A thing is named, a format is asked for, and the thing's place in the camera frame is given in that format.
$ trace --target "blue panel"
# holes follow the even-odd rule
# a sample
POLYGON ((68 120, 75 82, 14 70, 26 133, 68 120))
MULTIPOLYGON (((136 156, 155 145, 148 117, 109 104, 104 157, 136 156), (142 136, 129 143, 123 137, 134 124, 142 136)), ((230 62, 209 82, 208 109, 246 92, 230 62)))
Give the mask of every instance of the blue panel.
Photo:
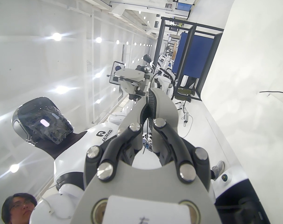
POLYGON ((179 9, 179 10, 184 10, 184 11, 190 11, 190 10, 191 10, 191 6, 192 6, 192 5, 190 5, 190 4, 178 2, 177 9, 179 9))
MULTIPOLYGON (((182 33, 179 41, 179 47, 176 59, 173 66, 173 72, 177 73, 179 68, 180 59, 182 57, 183 48, 186 42, 187 33, 182 33)), ((186 59, 184 75, 199 78, 206 63, 208 54, 210 52, 213 38, 194 35, 189 55, 186 59)))

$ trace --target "person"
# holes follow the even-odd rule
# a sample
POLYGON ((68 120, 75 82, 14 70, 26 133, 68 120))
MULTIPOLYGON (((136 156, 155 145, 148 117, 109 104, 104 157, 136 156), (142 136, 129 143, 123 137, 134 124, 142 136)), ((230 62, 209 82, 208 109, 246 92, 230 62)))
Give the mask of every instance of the person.
POLYGON ((224 162, 219 161, 216 166, 212 167, 211 179, 216 180, 224 172, 224 162))
POLYGON ((31 194, 16 193, 9 196, 2 207, 2 220, 5 224, 29 224, 36 205, 37 200, 31 194))

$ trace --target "black hair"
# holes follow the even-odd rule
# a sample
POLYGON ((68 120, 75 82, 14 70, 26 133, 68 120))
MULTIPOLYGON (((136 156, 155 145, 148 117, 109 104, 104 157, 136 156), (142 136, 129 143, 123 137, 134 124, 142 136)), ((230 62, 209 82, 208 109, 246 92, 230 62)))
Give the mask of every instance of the black hair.
POLYGON ((30 200, 35 207, 37 206, 36 198, 29 193, 15 193, 14 195, 7 197, 2 207, 2 220, 5 224, 8 224, 11 220, 10 205, 12 204, 13 198, 17 196, 23 197, 26 200, 30 200))

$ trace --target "gray sneaker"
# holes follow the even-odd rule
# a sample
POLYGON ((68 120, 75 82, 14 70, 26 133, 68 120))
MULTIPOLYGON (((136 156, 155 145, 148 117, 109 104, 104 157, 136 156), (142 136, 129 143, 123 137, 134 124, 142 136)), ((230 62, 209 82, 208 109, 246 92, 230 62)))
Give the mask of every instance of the gray sneaker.
POLYGON ((214 172, 215 179, 216 180, 219 175, 221 175, 224 172, 224 162, 219 161, 216 166, 212 167, 212 171, 214 172))

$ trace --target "metal screw cap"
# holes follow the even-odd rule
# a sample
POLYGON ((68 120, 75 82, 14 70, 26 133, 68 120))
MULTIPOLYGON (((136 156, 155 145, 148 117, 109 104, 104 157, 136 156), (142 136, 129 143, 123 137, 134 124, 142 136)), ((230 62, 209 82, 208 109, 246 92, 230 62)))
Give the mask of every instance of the metal screw cap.
POLYGON ((141 125, 138 123, 131 123, 129 126, 130 130, 133 132, 137 132, 139 131, 139 129, 141 129, 141 125))
POLYGON ((96 156, 98 156, 99 154, 99 147, 98 146, 92 146, 91 148, 88 149, 86 155, 88 156, 88 158, 95 158, 96 156))
POLYGON ((120 136, 123 133, 124 130, 125 130, 124 128, 119 128, 119 130, 117 132, 117 136, 120 136))
POLYGON ((159 128, 162 128, 166 125, 166 122, 163 118, 157 118, 154 120, 154 125, 159 127, 159 128))
POLYGON ((185 181, 191 182, 196 178, 197 172, 191 164, 185 163, 180 166, 180 176, 185 181))
POLYGON ((206 152, 205 149, 201 148, 201 147, 197 147, 195 150, 195 154, 197 155, 197 158, 200 160, 207 160, 208 158, 208 153, 206 152))
POLYGON ((108 179, 113 174, 114 167, 109 162, 104 162, 97 168, 97 177, 101 180, 108 179))

